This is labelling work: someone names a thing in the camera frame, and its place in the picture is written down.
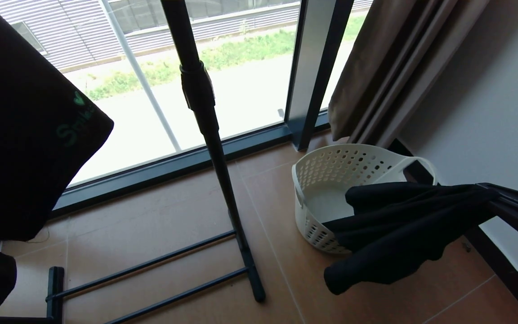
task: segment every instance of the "white plastic basket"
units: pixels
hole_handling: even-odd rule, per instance
[[[421,157],[402,156],[378,146],[339,144],[314,150],[291,170],[295,185],[295,221],[302,236],[321,251],[346,254],[322,223],[353,216],[345,193],[353,186],[404,182],[403,170],[419,161],[437,183],[434,166]]]

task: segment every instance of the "grass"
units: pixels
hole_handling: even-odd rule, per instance
[[[364,20],[365,16],[350,17],[343,41],[354,40]],[[280,29],[278,33],[222,43],[218,47],[204,49],[199,56],[207,70],[222,70],[245,62],[291,54],[294,45],[295,32]],[[147,62],[141,68],[150,86],[171,82],[179,76],[179,63],[176,61]],[[87,95],[92,100],[99,100],[139,89],[141,84],[134,72],[114,72],[104,78],[99,86],[87,91]]]

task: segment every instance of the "curtain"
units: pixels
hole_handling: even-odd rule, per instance
[[[333,140],[386,147],[488,0],[374,0],[329,103]]]

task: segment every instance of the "black cloth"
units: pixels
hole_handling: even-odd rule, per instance
[[[345,195],[354,216],[323,225],[353,254],[325,269],[338,295],[361,281],[391,284],[492,215],[485,204],[498,197],[475,185],[430,186],[410,182],[358,186]]]
[[[0,16],[0,240],[35,237],[112,129],[113,121]],[[0,301],[13,289],[14,267],[0,254]]]

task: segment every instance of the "basket bottom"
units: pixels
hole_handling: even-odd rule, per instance
[[[305,204],[311,215],[321,224],[353,216],[353,207],[345,201],[348,189],[342,183],[314,184],[304,189]]]

